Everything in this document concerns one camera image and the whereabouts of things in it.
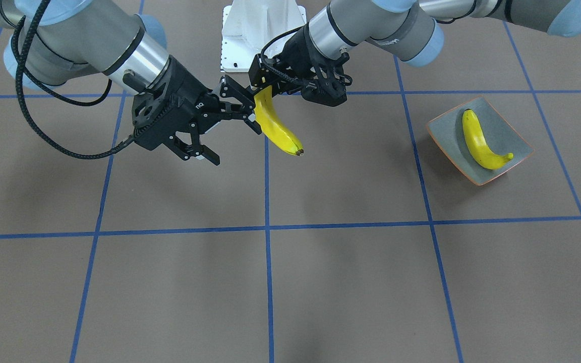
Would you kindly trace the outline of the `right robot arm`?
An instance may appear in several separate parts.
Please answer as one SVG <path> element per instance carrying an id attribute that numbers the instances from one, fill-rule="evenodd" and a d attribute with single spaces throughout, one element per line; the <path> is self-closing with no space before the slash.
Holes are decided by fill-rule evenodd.
<path id="1" fill-rule="evenodd" d="M 100 159 L 131 143 L 152 151 L 160 145 L 187 160 L 220 158 L 200 141 L 223 120 L 243 121 L 256 134 L 249 90 L 224 76 L 208 89 L 167 50 L 160 23 L 150 16 L 127 14 L 113 1 L 0 1 L 0 27 L 14 30 L 5 65 L 15 78 L 21 112 L 49 145 L 78 159 Z M 133 96 L 133 133 L 99 154 L 79 154 L 57 144 L 32 119 L 25 87 L 36 87 L 64 102 L 94 106 L 64 97 L 55 87 L 83 76 L 103 74 Z"/>

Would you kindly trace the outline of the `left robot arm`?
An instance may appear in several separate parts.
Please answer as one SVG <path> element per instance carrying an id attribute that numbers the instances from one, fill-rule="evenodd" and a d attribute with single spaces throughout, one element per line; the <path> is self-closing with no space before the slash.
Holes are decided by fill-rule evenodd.
<path id="1" fill-rule="evenodd" d="M 331 1 L 306 25 L 277 35 L 282 51 L 260 51 L 249 69 L 256 93 L 300 92 L 320 105 L 346 101 L 352 78 L 343 65 L 367 42 L 405 64 L 423 67 L 439 55 L 443 24 L 493 18 L 549 35 L 581 34 L 581 1 Z"/>

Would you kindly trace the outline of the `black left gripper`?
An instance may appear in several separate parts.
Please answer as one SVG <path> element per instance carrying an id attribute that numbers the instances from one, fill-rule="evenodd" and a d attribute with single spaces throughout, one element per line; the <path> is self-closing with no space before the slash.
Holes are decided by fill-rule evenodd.
<path id="1" fill-rule="evenodd" d="M 307 25 L 293 28 L 268 42 L 254 55 L 248 71 L 251 96 L 271 86 L 272 96 L 299 92 L 306 101 L 339 106 L 347 100 L 347 86 L 353 79 L 343 65 L 349 60 L 344 51 L 332 60 L 313 44 Z"/>

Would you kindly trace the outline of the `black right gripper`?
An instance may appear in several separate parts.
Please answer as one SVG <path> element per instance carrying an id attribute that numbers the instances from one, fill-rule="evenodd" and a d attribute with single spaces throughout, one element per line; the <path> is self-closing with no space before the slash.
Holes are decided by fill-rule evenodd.
<path id="1" fill-rule="evenodd" d="M 200 142 L 201 131 L 191 124 L 200 125 L 202 108 L 219 98 L 222 115 L 243 121 L 256 134 L 262 134 L 254 113 L 255 92 L 243 87 L 231 76 L 222 76 L 217 87 L 207 89 L 172 55 L 164 70 L 145 92 L 134 96 L 132 124 L 134 142 L 153 151 L 166 145 L 180 159 L 206 159 L 218 166 L 220 156 Z"/>

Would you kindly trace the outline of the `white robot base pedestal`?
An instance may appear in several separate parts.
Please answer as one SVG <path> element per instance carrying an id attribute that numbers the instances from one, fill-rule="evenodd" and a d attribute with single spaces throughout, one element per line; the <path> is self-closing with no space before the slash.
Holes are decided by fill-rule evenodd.
<path id="1" fill-rule="evenodd" d="M 307 22 L 305 7 L 296 1 L 233 1 L 222 14 L 223 72 L 248 72 L 269 41 Z"/>

